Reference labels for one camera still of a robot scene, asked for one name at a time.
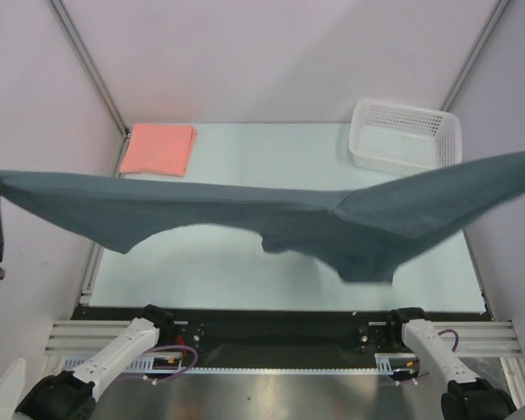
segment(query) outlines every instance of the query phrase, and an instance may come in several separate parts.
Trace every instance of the dark blue-gray fabric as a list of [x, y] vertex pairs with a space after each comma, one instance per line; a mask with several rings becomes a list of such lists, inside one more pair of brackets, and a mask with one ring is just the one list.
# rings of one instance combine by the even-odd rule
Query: dark blue-gray fabric
[[390, 282], [401, 263], [525, 193], [525, 151], [356, 191], [0, 171], [0, 193], [122, 253], [158, 232], [209, 223], [257, 232], [267, 252], [315, 256], [346, 282]]

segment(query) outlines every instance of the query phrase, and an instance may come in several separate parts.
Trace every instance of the table surface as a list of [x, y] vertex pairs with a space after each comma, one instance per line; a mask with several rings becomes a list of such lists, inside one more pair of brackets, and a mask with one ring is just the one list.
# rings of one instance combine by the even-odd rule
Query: table surface
[[[310, 190], [359, 189], [396, 178], [358, 168], [349, 154], [349, 124], [195, 124], [183, 178], [167, 182]], [[92, 306], [484, 312], [462, 233], [407, 262], [392, 284], [345, 284], [321, 261], [288, 251], [265, 254], [258, 234], [198, 225], [155, 234], [128, 254], [104, 250]]]

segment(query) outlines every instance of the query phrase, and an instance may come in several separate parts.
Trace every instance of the white wall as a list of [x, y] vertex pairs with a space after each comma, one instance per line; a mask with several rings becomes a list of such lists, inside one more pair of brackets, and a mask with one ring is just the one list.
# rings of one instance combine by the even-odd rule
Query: white wall
[[[525, 0], [514, 2], [453, 110], [466, 160], [525, 150]], [[472, 228], [488, 298], [525, 353], [525, 197]]]
[[66, 0], [127, 123], [349, 122], [438, 108], [494, 0]]
[[[43, 0], [0, 0], [0, 169], [109, 174], [120, 137]], [[3, 203], [0, 376], [39, 377], [54, 319], [71, 313], [88, 243]]]

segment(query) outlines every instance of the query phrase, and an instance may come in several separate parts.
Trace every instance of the basket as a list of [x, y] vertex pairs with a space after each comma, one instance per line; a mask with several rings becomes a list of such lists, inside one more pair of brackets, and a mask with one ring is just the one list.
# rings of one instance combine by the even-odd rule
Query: basket
[[361, 100], [348, 148], [362, 168], [414, 175], [461, 161], [461, 127], [447, 112]]

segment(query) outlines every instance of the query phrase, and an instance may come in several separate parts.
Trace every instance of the folded orange cloth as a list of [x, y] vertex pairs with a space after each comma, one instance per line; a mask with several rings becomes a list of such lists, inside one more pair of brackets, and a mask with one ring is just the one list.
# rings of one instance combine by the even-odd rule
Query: folded orange cloth
[[190, 125], [136, 124], [121, 173], [185, 176], [196, 138]]

